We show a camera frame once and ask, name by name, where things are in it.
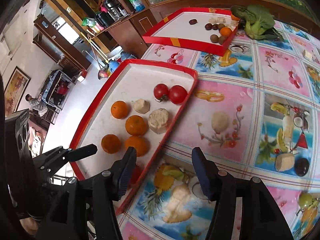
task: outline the framed picture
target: framed picture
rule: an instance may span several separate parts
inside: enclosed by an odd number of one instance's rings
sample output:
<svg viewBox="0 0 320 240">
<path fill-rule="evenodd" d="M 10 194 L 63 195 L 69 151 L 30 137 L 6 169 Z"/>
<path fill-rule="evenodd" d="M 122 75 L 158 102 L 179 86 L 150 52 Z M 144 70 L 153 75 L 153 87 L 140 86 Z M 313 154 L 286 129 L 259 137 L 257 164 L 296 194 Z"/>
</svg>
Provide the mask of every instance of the framed picture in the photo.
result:
<svg viewBox="0 0 320 240">
<path fill-rule="evenodd" d="M 27 88 L 31 78 L 21 69 L 16 67 L 4 90 L 5 117 L 17 111 L 21 97 Z"/>
</svg>

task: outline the metal bolt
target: metal bolt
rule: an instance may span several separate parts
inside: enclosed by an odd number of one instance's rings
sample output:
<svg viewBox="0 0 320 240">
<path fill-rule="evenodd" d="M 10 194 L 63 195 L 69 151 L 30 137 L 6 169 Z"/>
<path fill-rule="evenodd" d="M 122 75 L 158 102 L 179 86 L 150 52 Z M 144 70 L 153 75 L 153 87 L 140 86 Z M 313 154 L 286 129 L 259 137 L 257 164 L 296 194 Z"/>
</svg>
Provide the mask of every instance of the metal bolt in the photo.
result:
<svg viewBox="0 0 320 240">
<path fill-rule="evenodd" d="M 102 172 L 102 176 L 103 177 L 109 177 L 111 175 L 111 172 L 110 171 L 103 171 Z"/>
<path fill-rule="evenodd" d="M 72 184 L 72 183 L 75 183 L 77 180 L 76 177 L 71 177 L 70 179 L 68 179 L 68 183 Z"/>
<path fill-rule="evenodd" d="M 226 176 L 228 173 L 227 173 L 225 170 L 219 170 L 219 171 L 218 171 L 218 174 L 219 174 L 220 176 Z"/>
<path fill-rule="evenodd" d="M 260 183 L 261 179 L 259 179 L 258 177 L 253 177 L 253 178 L 252 178 L 252 181 L 253 181 L 254 183 Z"/>
</svg>

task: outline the orange tape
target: orange tape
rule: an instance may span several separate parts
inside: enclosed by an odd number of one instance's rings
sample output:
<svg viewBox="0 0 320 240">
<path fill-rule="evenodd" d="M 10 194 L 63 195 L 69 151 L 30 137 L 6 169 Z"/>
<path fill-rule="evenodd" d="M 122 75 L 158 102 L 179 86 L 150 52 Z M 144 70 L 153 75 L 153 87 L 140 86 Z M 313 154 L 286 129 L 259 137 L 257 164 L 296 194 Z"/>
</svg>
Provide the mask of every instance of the orange tape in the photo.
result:
<svg viewBox="0 0 320 240">
<path fill-rule="evenodd" d="M 175 47 L 181 47 L 179 39 L 178 38 L 170 38 L 172 45 Z"/>
</svg>

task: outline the tile floor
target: tile floor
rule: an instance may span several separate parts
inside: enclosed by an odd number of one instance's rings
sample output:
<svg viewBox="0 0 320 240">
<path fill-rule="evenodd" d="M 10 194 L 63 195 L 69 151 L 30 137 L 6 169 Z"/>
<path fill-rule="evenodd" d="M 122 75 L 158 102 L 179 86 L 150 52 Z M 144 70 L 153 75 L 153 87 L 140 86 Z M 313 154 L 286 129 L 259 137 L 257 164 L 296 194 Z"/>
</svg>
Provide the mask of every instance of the tile floor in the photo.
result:
<svg viewBox="0 0 320 240">
<path fill-rule="evenodd" d="M 87 77 L 77 82 L 69 91 L 68 98 L 54 125 L 50 125 L 44 141 L 43 153 L 63 146 L 68 148 L 85 111 L 99 92 L 106 79 L 98 80 L 98 64 L 94 61 L 88 69 Z M 74 176 L 70 163 L 62 167 L 57 175 Z"/>
</svg>

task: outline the person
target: person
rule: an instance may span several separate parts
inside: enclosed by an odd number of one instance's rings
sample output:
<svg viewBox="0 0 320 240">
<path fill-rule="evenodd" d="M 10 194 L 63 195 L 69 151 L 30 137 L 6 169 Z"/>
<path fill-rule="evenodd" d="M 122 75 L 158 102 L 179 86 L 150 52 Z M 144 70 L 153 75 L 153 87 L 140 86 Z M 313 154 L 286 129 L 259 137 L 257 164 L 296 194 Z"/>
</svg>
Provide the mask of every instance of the person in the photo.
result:
<svg viewBox="0 0 320 240">
<path fill-rule="evenodd" d="M 27 94 L 26 101 L 29 102 L 33 109 L 38 111 L 40 117 L 48 111 L 47 104 L 42 100 L 42 94 L 40 94 L 38 98 L 33 98 Z"/>
</svg>

